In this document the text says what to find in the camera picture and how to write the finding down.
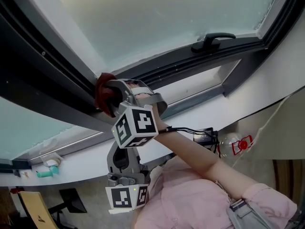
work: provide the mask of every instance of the black window frame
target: black window frame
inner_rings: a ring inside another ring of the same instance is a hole
[[[303,9],[304,0],[286,0],[262,39],[246,37],[221,40],[219,49],[199,54],[192,53],[192,46],[188,45],[156,56],[116,76],[142,80],[155,90],[240,60],[221,85],[191,96],[181,103],[183,108],[170,105],[163,118],[172,116],[216,95],[227,96],[239,87],[277,48]],[[65,56],[55,49],[14,0],[0,0],[0,42],[1,97],[74,125],[101,132],[110,130],[111,124],[105,122],[106,117],[94,106],[96,78],[93,73],[64,43],[61,47],[65,50]],[[99,137],[99,142],[110,139],[109,133],[104,134],[105,138]]]

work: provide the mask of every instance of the shirt sleeve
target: shirt sleeve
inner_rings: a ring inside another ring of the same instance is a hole
[[[258,183],[250,186],[243,194],[243,199],[256,203],[269,217],[275,228],[285,228],[295,214],[297,205],[285,195]]]

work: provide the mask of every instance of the window handle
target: window handle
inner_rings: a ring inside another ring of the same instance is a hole
[[[232,38],[235,39],[236,36],[230,33],[210,33],[206,34],[203,41],[196,42],[192,45],[193,53],[201,53],[205,51],[209,51],[212,49],[217,49],[220,46],[220,41],[216,38]]]

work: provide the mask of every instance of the hand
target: hand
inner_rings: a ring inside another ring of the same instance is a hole
[[[129,85],[130,88],[136,88],[136,87],[139,87],[138,85],[134,84],[134,83],[127,83],[127,85]],[[149,94],[137,94],[135,97],[136,99],[143,99],[145,97],[149,97],[150,95]],[[152,105],[152,111],[153,111],[153,116],[154,116],[154,119],[156,121],[156,125],[157,125],[157,128],[158,130],[163,130],[165,129],[168,125],[165,124],[160,116],[159,116],[159,112],[158,112],[158,107],[157,107],[157,104],[153,104]]]

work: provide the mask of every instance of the red object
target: red object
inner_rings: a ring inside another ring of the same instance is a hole
[[[11,192],[12,194],[16,194],[16,193],[19,193],[19,192],[21,192],[21,191],[24,191],[24,188],[23,188],[23,187],[11,188],[11,189],[10,189],[10,192]]]
[[[115,117],[111,104],[118,107],[122,102],[122,93],[119,90],[106,87],[105,84],[116,77],[110,73],[102,73],[95,86],[95,107],[101,109],[110,117]]]
[[[233,150],[233,154],[234,155],[237,155],[239,154],[241,151],[249,148],[252,146],[252,136],[251,135],[248,135],[244,138],[242,138],[241,140],[235,142],[235,143],[232,143],[232,150]]]

